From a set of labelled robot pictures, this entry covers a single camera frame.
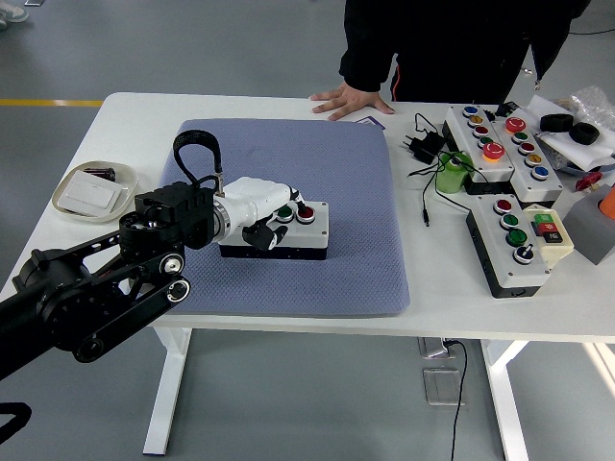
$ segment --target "plastic bag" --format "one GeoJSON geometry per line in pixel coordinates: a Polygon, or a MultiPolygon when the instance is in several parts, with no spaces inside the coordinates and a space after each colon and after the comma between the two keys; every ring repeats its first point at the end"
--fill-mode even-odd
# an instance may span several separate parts
{"type": "Polygon", "coordinates": [[[615,106],[600,88],[588,86],[572,94],[570,99],[578,120],[615,132],[615,106]]]}

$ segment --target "human hand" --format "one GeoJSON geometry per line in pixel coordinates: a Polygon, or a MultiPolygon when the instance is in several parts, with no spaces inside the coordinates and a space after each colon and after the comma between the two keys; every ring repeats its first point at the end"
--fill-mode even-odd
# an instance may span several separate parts
{"type": "Polygon", "coordinates": [[[312,94],[309,99],[311,101],[327,101],[325,104],[316,106],[311,111],[314,113],[322,113],[328,110],[339,109],[332,113],[328,120],[334,121],[355,112],[359,109],[363,109],[366,106],[378,109],[382,113],[395,113],[390,106],[388,106],[381,98],[378,92],[371,93],[367,91],[360,91],[348,86],[344,82],[339,88],[332,91],[325,91],[324,93],[312,94]]]}

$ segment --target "table leg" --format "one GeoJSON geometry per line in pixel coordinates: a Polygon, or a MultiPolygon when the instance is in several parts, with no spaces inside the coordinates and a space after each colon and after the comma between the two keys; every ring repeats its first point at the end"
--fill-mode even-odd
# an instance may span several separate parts
{"type": "Polygon", "coordinates": [[[175,403],[180,392],[192,328],[154,328],[166,347],[166,359],[152,411],[143,454],[164,455],[171,432],[175,403]]]}
{"type": "Polygon", "coordinates": [[[506,368],[508,362],[521,351],[528,341],[483,340],[481,343],[505,459],[506,461],[528,461],[526,441],[521,430],[517,405],[506,368]]]}

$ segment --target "electrical cord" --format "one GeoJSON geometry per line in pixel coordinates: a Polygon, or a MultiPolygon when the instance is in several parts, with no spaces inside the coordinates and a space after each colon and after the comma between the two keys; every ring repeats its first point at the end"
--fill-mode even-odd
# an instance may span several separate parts
{"type": "Polygon", "coordinates": [[[422,202],[423,202],[423,222],[425,223],[425,226],[429,227],[430,226],[430,216],[428,214],[427,211],[427,203],[425,201],[425,194],[427,193],[427,189],[429,188],[430,184],[432,182],[435,181],[435,193],[437,195],[439,195],[440,197],[442,197],[443,199],[445,199],[446,201],[450,202],[453,205],[459,206],[460,208],[463,208],[467,211],[470,211],[470,208],[468,208],[467,206],[464,206],[456,201],[454,201],[453,199],[444,196],[442,193],[440,193],[440,191],[437,189],[437,176],[438,173],[442,173],[444,171],[444,169],[446,168],[446,163],[448,163],[449,161],[451,161],[453,158],[455,159],[455,161],[460,164],[466,171],[470,172],[476,172],[478,174],[480,174],[485,182],[489,182],[487,180],[487,178],[482,174],[482,172],[480,170],[478,170],[477,168],[474,167],[474,165],[464,161],[463,159],[459,158],[456,156],[456,154],[462,154],[461,152],[444,152],[444,151],[440,151],[438,152],[436,155],[438,157],[438,161],[434,166],[428,166],[425,168],[421,168],[420,170],[416,170],[416,171],[412,171],[410,173],[408,173],[408,177],[411,176],[426,176],[428,174],[431,174],[430,180],[427,182],[427,184],[425,184],[425,187],[423,188],[423,193],[422,193],[422,202]],[[446,154],[449,157],[446,160],[442,160],[442,155],[446,154]]]}
{"type": "Polygon", "coordinates": [[[451,446],[451,461],[455,460],[455,442],[457,436],[457,420],[459,418],[459,410],[461,409],[461,396],[463,393],[463,381],[465,379],[465,373],[468,370],[468,351],[465,349],[465,345],[461,341],[456,339],[447,339],[442,344],[448,349],[454,344],[459,344],[463,348],[463,373],[461,374],[461,381],[459,382],[459,399],[457,400],[457,410],[455,412],[455,421],[453,422],[453,443],[451,446]]]}
{"type": "Polygon", "coordinates": [[[570,36],[596,36],[598,34],[607,34],[609,32],[615,32],[615,29],[608,29],[606,31],[599,31],[599,32],[569,32],[568,34],[570,36]]]}

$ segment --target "gray box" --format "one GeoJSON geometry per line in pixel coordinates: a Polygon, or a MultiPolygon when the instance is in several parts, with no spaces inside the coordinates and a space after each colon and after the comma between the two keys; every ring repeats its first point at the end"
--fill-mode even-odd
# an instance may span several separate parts
{"type": "Polygon", "coordinates": [[[598,208],[610,191],[610,185],[603,185],[576,202],[563,220],[575,249],[596,265],[615,251],[615,220],[598,208]]]}

